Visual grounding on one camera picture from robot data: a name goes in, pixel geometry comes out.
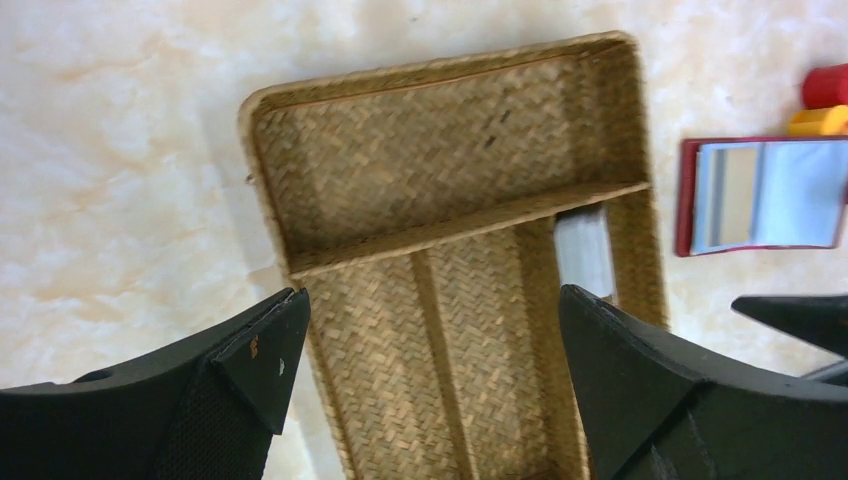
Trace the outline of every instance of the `yellow object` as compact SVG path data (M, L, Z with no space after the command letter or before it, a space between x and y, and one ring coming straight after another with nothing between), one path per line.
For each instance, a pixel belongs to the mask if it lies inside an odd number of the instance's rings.
M848 106L801 110L789 120L789 135L848 135Z

